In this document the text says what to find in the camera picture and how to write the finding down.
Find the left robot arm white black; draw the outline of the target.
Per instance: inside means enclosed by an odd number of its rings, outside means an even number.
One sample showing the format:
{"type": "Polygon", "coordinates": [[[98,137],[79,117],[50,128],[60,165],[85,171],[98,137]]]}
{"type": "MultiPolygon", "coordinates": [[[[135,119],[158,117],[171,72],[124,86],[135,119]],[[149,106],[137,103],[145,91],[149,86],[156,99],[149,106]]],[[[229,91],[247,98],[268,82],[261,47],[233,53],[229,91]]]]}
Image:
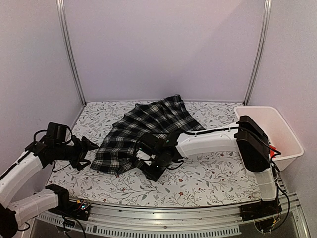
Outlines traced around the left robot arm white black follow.
{"type": "Polygon", "coordinates": [[[67,189],[49,184],[42,191],[13,202],[12,199],[23,185],[37,172],[56,161],[68,161],[69,165],[80,171],[90,165],[85,157],[87,152],[98,149],[98,145],[86,137],[81,139],[71,135],[67,125],[50,122],[43,130],[44,136],[37,141],[33,139],[21,156],[0,177],[0,236],[11,238],[18,231],[22,232],[23,224],[45,211],[61,215],[69,224],[86,221],[90,215],[91,205],[80,199],[70,201],[67,189]]]}

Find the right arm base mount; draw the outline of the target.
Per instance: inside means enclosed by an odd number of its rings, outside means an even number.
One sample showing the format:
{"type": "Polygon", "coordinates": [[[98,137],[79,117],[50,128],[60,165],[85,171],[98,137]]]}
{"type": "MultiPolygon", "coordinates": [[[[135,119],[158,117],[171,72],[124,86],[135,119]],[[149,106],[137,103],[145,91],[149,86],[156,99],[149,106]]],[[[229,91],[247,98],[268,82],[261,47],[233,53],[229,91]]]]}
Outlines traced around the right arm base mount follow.
{"type": "Polygon", "coordinates": [[[282,212],[282,208],[277,198],[274,201],[260,200],[256,203],[241,205],[239,211],[242,220],[249,221],[278,214],[282,212]]]}

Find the black white plaid skirt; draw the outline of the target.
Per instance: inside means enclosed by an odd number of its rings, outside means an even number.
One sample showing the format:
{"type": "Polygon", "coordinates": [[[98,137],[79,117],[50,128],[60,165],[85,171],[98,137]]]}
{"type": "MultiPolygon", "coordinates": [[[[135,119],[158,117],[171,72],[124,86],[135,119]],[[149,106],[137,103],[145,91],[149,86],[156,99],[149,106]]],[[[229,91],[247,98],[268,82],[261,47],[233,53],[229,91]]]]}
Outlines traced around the black white plaid skirt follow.
{"type": "Polygon", "coordinates": [[[138,161],[135,147],[146,133],[167,134],[177,131],[198,131],[204,128],[189,114],[180,95],[149,104],[136,104],[123,118],[112,125],[96,152],[91,169],[119,175],[144,163],[138,161]]]}

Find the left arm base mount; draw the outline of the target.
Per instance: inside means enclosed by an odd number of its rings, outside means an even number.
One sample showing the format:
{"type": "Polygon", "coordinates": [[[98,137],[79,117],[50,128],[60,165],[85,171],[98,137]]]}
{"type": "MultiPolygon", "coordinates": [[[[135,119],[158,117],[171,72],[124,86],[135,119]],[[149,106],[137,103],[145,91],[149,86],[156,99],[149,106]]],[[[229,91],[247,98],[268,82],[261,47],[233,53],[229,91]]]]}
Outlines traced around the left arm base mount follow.
{"type": "Polygon", "coordinates": [[[77,220],[88,221],[91,211],[91,203],[84,199],[77,201],[68,201],[65,206],[57,206],[49,209],[49,212],[69,218],[76,218],[77,220]]]}

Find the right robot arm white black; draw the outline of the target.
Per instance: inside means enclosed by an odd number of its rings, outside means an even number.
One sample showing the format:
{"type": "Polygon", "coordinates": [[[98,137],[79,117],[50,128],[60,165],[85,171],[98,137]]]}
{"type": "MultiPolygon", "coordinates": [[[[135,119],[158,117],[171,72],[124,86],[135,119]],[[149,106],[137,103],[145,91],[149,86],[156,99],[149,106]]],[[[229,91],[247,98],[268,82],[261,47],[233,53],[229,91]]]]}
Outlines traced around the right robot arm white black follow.
{"type": "Polygon", "coordinates": [[[267,134],[249,116],[216,129],[167,133],[164,139],[155,133],[145,133],[137,142],[135,156],[145,163],[141,169],[144,175],[157,181],[172,163],[182,164],[185,157],[220,151],[239,152],[260,189],[256,212],[267,216],[278,203],[272,160],[281,153],[271,146],[267,134]]]}

